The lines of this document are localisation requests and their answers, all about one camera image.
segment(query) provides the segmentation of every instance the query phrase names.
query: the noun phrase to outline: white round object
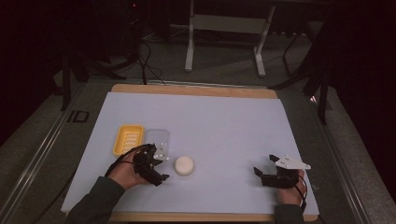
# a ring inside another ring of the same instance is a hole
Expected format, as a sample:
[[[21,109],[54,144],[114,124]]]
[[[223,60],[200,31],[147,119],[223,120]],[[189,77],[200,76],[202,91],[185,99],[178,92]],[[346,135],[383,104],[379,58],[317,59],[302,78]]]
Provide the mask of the white round object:
[[[175,169],[178,175],[190,175],[194,170],[194,161],[187,156],[177,158]]]

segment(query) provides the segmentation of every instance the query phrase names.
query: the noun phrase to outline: yellow tray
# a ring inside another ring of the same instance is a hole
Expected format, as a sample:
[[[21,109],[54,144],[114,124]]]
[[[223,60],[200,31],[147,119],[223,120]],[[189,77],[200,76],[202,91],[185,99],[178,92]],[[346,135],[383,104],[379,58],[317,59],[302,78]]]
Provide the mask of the yellow tray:
[[[116,144],[113,153],[117,156],[128,152],[133,147],[142,145],[144,128],[140,125],[122,125],[117,134]]]

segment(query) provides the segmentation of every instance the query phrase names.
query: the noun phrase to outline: gray carpet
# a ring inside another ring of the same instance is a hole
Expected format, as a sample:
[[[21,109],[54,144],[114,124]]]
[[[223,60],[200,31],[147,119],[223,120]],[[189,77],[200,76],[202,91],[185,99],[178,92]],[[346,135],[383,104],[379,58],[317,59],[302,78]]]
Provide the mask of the gray carpet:
[[[148,41],[151,47],[148,65],[168,84],[177,81],[264,87],[288,78],[280,55],[289,41],[290,39],[283,35],[268,37],[263,54],[267,72],[267,77],[264,78],[258,77],[255,70],[251,44],[255,42],[247,41],[235,45],[230,41],[213,43],[198,38],[191,73],[184,72],[187,50],[185,36],[175,36],[169,43]],[[308,48],[309,41],[304,37],[299,38],[288,54],[291,68],[299,64]],[[149,55],[145,46],[141,47],[141,52],[144,57]],[[141,82],[139,64],[118,72],[121,76],[128,77],[125,83]],[[149,69],[147,75],[153,77]],[[106,93],[114,83],[119,81],[92,73],[88,84],[76,84],[83,85],[83,91],[76,92],[76,101],[64,113],[59,112],[62,99],[51,96],[1,147],[0,201],[3,203],[26,163],[45,140],[51,125],[60,116],[66,118],[47,158],[10,223],[32,223],[43,211],[46,213],[38,223],[64,222],[64,214],[60,212],[60,208],[67,189],[59,198],[57,196],[78,167]],[[161,81],[153,80],[152,83],[161,84]],[[341,172],[345,172],[352,179],[353,188],[359,193],[368,218],[372,223],[393,223],[396,219],[394,202],[389,200],[389,195],[384,191],[384,186],[367,156],[359,135],[339,103],[336,92],[331,89],[329,94],[328,127],[325,127],[318,122],[314,106],[301,93],[303,85],[304,81],[296,83],[284,91],[279,91],[278,96],[287,111],[303,160],[314,167],[308,174],[311,183],[315,185],[316,190],[313,193],[318,201],[319,212],[327,223],[360,223],[354,217],[354,211],[346,197],[343,179],[340,180],[340,171],[334,162],[332,150],[336,147],[336,152],[345,165]],[[67,122],[72,111],[89,112],[90,116],[87,122]],[[56,198],[53,206],[47,209]]]

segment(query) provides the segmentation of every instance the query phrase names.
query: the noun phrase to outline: dark green sleeve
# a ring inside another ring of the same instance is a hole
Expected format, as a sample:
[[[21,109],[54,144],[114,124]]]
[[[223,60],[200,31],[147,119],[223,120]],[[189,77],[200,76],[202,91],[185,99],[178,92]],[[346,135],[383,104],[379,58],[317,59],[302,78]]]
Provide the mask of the dark green sleeve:
[[[302,224],[303,210],[295,204],[280,204],[275,207],[275,224]]]
[[[70,210],[65,224],[107,223],[124,192],[124,188],[114,180],[99,176],[90,193]]]

